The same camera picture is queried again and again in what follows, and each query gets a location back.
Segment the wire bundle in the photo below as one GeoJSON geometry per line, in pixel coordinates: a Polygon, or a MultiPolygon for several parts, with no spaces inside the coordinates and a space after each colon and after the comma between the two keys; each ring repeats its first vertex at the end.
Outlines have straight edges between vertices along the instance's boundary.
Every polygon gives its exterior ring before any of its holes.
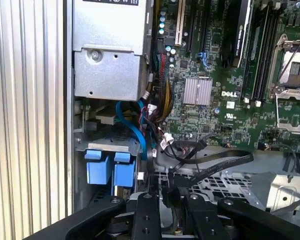
{"type": "Polygon", "coordinates": [[[167,64],[167,55],[160,53],[156,56],[158,69],[158,104],[157,109],[153,111],[149,120],[154,124],[162,123],[171,113],[174,107],[174,93],[169,82],[169,66],[167,64]]]}

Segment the screw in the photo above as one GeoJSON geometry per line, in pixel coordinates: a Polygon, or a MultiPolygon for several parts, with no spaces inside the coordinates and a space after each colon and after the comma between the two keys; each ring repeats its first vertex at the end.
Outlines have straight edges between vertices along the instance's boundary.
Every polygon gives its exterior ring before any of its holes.
{"type": "Polygon", "coordinates": [[[150,199],[150,198],[152,198],[152,196],[149,194],[149,193],[147,193],[146,195],[144,195],[143,196],[145,199],[150,199]]]}
{"type": "Polygon", "coordinates": [[[99,59],[99,53],[97,51],[92,51],[91,58],[92,60],[97,61],[99,59]]]}
{"type": "Polygon", "coordinates": [[[198,197],[198,195],[191,194],[191,195],[190,195],[190,198],[196,200],[196,199],[198,199],[199,197],[198,197]]]}
{"type": "Polygon", "coordinates": [[[227,204],[227,205],[233,205],[234,204],[234,202],[229,200],[229,199],[224,200],[224,203],[227,204]]]}
{"type": "Polygon", "coordinates": [[[114,198],[114,199],[111,200],[111,203],[112,203],[112,204],[117,204],[117,203],[119,203],[119,202],[120,202],[120,199],[119,199],[119,198],[114,198]]]}

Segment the pcie slot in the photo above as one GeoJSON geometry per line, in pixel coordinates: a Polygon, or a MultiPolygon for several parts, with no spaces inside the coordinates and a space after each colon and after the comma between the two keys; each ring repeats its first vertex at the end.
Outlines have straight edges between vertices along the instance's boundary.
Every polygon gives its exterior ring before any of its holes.
{"type": "Polygon", "coordinates": [[[195,38],[195,26],[196,26],[196,19],[197,19],[197,5],[198,1],[197,0],[192,0],[191,1],[191,6],[190,6],[190,28],[189,28],[189,36],[188,36],[188,41],[186,44],[186,51],[191,52],[192,51],[192,46],[193,46],[193,41],[195,38]]]}
{"type": "Polygon", "coordinates": [[[212,0],[205,0],[203,6],[203,13],[202,13],[202,36],[201,36],[201,43],[200,43],[200,50],[201,52],[205,52],[206,50],[206,43],[207,43],[207,35],[208,35],[208,21],[209,21],[209,13],[211,8],[211,1],[212,0]]]}
{"type": "Polygon", "coordinates": [[[174,43],[176,46],[181,46],[182,43],[185,10],[186,10],[186,0],[180,0],[178,6],[178,17],[176,22],[175,43],[174,43]]]}
{"type": "Polygon", "coordinates": [[[264,11],[266,11],[266,17],[263,26],[262,41],[259,48],[257,71],[252,95],[252,99],[257,101],[263,101],[264,98],[279,21],[279,11],[272,10],[270,6],[267,6],[264,11]]]}

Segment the ram slot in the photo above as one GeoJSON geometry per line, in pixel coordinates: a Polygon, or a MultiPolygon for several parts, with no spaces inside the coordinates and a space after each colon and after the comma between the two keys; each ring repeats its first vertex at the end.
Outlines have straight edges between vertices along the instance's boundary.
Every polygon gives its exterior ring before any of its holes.
{"type": "Polygon", "coordinates": [[[196,26],[196,19],[197,19],[197,0],[191,1],[190,6],[190,28],[189,28],[189,35],[188,35],[188,41],[186,44],[186,51],[192,52],[192,46],[195,38],[195,26],[196,26]]]}
{"type": "Polygon", "coordinates": [[[204,0],[203,13],[202,13],[202,35],[201,35],[201,43],[200,50],[201,52],[206,51],[206,43],[207,43],[207,35],[208,35],[208,25],[209,25],[209,14],[211,8],[212,0],[204,0]]]}
{"type": "Polygon", "coordinates": [[[244,75],[243,75],[243,84],[242,84],[242,92],[241,92],[241,98],[251,98],[251,80],[253,73],[251,72],[251,65],[255,62],[255,55],[256,55],[256,47],[258,45],[258,37],[259,37],[259,31],[260,28],[260,22],[262,21],[260,16],[260,11],[257,9],[253,12],[252,18],[251,18],[251,28],[250,28],[250,37],[248,39],[248,47],[247,47],[247,55],[246,55],[246,64],[244,69],[244,75]]]}
{"type": "Polygon", "coordinates": [[[272,52],[275,44],[276,30],[279,21],[279,11],[272,10],[270,6],[266,9],[265,23],[263,26],[263,36],[258,56],[257,71],[255,75],[252,99],[263,101],[266,83],[269,74],[272,52]]]}
{"type": "Polygon", "coordinates": [[[178,17],[176,21],[175,45],[181,46],[182,34],[184,29],[184,19],[186,10],[186,0],[180,0],[178,6],[178,17]]]}

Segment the heatsink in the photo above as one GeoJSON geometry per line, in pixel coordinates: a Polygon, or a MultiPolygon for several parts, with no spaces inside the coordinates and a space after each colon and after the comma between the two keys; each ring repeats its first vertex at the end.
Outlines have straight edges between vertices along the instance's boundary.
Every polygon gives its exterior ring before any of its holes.
{"type": "Polygon", "coordinates": [[[204,105],[210,104],[213,81],[206,77],[192,77],[185,80],[183,104],[204,105]]]}

